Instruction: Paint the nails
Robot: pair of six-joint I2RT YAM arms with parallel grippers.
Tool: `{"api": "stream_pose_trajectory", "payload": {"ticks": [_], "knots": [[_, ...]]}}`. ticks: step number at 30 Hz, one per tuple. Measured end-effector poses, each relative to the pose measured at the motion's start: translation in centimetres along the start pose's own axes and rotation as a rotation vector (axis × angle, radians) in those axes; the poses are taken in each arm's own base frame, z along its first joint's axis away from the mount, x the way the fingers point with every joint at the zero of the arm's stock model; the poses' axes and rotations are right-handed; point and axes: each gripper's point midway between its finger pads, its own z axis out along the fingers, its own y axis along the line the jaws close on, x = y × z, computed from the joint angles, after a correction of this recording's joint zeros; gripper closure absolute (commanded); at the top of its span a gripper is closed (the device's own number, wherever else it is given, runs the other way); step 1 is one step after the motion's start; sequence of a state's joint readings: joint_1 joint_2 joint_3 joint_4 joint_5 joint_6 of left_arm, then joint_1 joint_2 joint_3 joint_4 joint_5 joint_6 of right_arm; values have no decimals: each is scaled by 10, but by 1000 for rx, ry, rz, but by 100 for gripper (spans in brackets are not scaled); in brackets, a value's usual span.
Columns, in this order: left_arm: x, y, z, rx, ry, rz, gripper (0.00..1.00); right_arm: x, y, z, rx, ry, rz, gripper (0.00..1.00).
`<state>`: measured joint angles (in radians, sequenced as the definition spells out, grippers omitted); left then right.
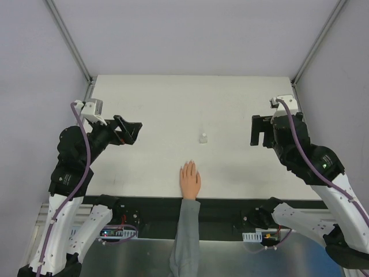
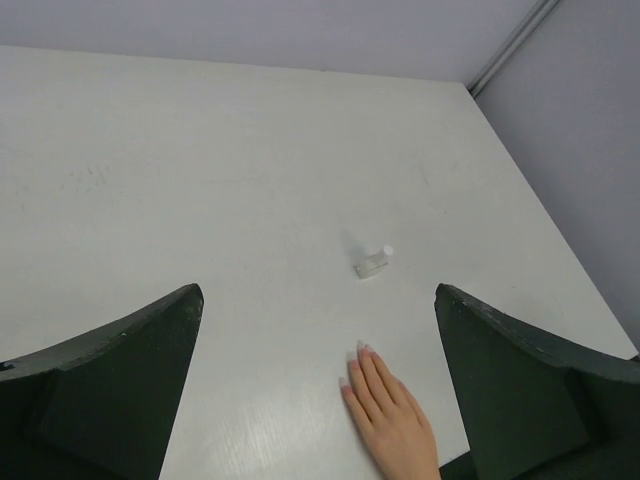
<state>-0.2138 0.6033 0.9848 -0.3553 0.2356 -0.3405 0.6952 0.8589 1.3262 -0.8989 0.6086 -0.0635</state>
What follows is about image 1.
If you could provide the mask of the clear nail polish bottle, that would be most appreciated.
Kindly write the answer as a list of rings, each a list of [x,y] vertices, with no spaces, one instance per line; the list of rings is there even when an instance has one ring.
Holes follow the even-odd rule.
[[[208,137],[206,133],[201,133],[199,136],[199,143],[206,144],[208,142]]]

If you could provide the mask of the grey sleeved forearm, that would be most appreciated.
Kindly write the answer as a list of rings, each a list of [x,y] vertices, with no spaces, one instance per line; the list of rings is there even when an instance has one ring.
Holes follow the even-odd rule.
[[[201,204],[196,200],[182,200],[168,276],[198,275],[200,206]]]

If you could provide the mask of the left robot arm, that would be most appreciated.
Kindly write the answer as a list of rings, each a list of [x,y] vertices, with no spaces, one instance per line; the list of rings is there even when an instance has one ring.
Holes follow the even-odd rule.
[[[79,276],[85,255],[102,229],[110,224],[122,228],[122,202],[103,194],[94,203],[80,229],[72,234],[77,212],[93,177],[91,164],[108,145],[132,145],[142,128],[115,115],[105,124],[89,123],[85,133],[78,126],[59,136],[58,163],[51,174],[49,208],[45,229],[31,262],[19,269],[19,276]]]

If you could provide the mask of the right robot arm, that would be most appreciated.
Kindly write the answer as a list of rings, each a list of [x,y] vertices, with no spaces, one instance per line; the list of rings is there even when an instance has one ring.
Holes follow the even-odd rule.
[[[346,269],[368,270],[368,215],[354,199],[344,166],[328,147],[311,143],[303,114],[292,116],[298,141],[309,168],[299,152],[288,117],[260,116],[251,118],[250,144],[259,143],[264,134],[263,147],[273,149],[283,166],[317,193],[333,216],[335,223],[325,223],[271,197],[258,209],[245,214],[254,228],[269,229],[276,225],[297,231],[322,246],[328,256]]]

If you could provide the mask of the mannequin hand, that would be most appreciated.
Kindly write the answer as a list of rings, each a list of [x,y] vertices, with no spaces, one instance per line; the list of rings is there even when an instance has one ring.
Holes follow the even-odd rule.
[[[179,184],[184,199],[195,200],[197,198],[201,188],[201,176],[193,160],[186,162],[180,168]]]

